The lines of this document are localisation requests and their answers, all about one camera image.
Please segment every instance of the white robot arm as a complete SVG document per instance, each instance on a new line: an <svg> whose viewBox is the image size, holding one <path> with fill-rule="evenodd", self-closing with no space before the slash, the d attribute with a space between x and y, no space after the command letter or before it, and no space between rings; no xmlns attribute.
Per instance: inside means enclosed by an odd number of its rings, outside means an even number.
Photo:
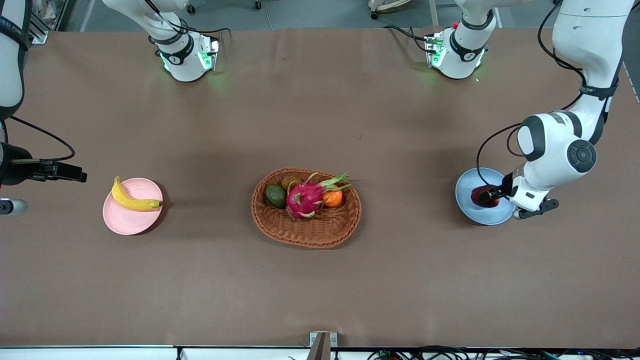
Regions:
<svg viewBox="0 0 640 360"><path fill-rule="evenodd" d="M29 51L31 1L0 2L0 121L11 117L24 98L22 70Z"/></svg>
<svg viewBox="0 0 640 360"><path fill-rule="evenodd" d="M518 6L533 0L456 0L462 9L462 19L456 28L434 34L436 41L428 44L429 66L452 79L464 79L480 66L486 41L496 25L494 8Z"/></svg>
<svg viewBox="0 0 640 360"><path fill-rule="evenodd" d="M193 31L174 12L189 0L102 0L149 33L164 68L178 81L195 81L215 67L219 42Z"/></svg>
<svg viewBox="0 0 640 360"><path fill-rule="evenodd" d="M527 162L504 177L480 202L508 196L516 219L557 207L549 191L586 175L596 163L594 145L607 121L618 85L622 33L634 0L564 0L554 25L556 51L582 65L582 94L568 110L527 117L518 128L518 145Z"/></svg>
<svg viewBox="0 0 640 360"><path fill-rule="evenodd" d="M29 51L30 20L30 0L0 1L0 79L3 82L0 87L0 126L2 127L6 119L13 117L24 98L22 70ZM0 139L0 184L16 185L26 179L86 182L86 174L82 172L82 168L58 160L33 159L27 150L8 144L5 138ZM0 199L0 215L17 214L25 209L26 203L23 200Z"/></svg>

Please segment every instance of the yellow banana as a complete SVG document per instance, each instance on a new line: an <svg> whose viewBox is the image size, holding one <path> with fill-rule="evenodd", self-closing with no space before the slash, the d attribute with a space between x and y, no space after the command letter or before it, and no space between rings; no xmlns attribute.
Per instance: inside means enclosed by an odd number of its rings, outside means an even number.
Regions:
<svg viewBox="0 0 640 360"><path fill-rule="evenodd" d="M150 211L162 206L162 201L160 200L130 198L122 184L120 184L120 176L116 176L115 180L113 180L111 194L118 205L133 211Z"/></svg>

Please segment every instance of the red fruit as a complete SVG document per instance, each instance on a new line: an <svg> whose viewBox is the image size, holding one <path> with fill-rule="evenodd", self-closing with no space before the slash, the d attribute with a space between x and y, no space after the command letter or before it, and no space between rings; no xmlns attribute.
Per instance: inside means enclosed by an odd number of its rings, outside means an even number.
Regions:
<svg viewBox="0 0 640 360"><path fill-rule="evenodd" d="M316 211L322 207L324 203L323 195L329 190L337 191L351 186L347 184L340 188L334 185L347 179L347 174L336 176L333 179L325 180L319 184L310 184L309 180L316 175L314 172L309 176L307 181L296 185L287 196L287 209L291 212L291 216L297 219L312 218Z"/></svg>
<svg viewBox="0 0 640 360"><path fill-rule="evenodd" d="M496 206L498 206L498 204L500 204L500 199L491 200L490 202L485 202L484 204L480 203L480 194L494 188L495 186L492 185L484 185L471 190L471 201L473 201L474 204L478 206L482 206L483 208L495 208Z"/></svg>

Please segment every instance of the wicker basket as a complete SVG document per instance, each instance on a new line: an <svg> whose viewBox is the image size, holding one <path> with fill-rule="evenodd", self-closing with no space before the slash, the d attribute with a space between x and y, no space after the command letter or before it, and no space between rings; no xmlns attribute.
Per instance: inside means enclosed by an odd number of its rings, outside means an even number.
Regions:
<svg viewBox="0 0 640 360"><path fill-rule="evenodd" d="M353 187L344 189L342 202L335 208L322 208L311 219L296 220L285 209L278 209L267 202L264 191L268 184L280 184L285 176L297 176L302 180L314 171L304 168L281 168L267 175L255 187L251 200L251 214L258 228L268 237L282 243L331 249L344 243L360 222L362 205ZM331 179L335 175L318 172L312 183Z"/></svg>

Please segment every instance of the plate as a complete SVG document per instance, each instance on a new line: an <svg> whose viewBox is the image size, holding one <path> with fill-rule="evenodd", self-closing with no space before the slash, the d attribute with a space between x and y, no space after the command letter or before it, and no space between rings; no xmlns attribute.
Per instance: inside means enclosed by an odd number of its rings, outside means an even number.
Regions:
<svg viewBox="0 0 640 360"><path fill-rule="evenodd" d="M129 196L135 199L157 199L162 201L162 191L160 187L149 179L135 177L122 181L122 187ZM102 207L102 217L107 227L116 234L135 235L140 234L153 225L158 217L162 206L153 211L133 211L128 210L116 202L111 192L104 200Z"/></svg>
<svg viewBox="0 0 640 360"><path fill-rule="evenodd" d="M500 185L504 177L494 169L481 167L480 173L488 183ZM476 168L467 170L456 184L456 201L462 212L469 219L483 225L499 225L511 218L511 214L516 209L515 204L505 198L500 199L500 203L495 208L484 208L471 201L471 191L478 186L486 185L478 176Z"/></svg>

